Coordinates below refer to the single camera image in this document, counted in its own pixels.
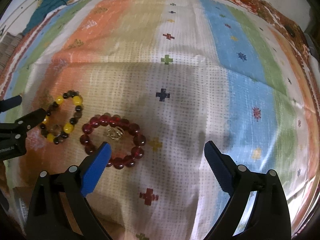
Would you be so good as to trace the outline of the striped colourful cloth mat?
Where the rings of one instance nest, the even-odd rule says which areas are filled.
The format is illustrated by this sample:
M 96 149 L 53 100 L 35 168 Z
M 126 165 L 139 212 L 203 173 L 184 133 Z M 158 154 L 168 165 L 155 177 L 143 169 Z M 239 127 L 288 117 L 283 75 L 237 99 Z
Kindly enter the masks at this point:
M 1 113 L 39 108 L 26 154 L 1 161 L 2 239 L 291 239 L 319 185 L 319 88 L 308 105 L 233 93 L 200 17 L 212 2 L 91 0 L 28 68 Z M 238 167 L 232 196 L 205 156 Z M 81 195 L 80 164 L 111 158 Z

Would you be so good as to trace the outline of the brown striped folded fabric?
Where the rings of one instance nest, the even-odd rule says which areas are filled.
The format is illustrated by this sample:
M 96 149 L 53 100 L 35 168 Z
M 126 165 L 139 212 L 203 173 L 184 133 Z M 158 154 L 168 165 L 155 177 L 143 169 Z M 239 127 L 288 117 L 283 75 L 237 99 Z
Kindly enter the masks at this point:
M 3 72 L 7 62 L 9 61 L 10 57 L 14 53 L 18 44 L 21 42 L 22 38 L 23 38 L 22 33 L 19 33 L 15 36 L 7 32 L 4 35 L 3 40 L 1 41 L 1 56 L 0 56 L 1 72 Z

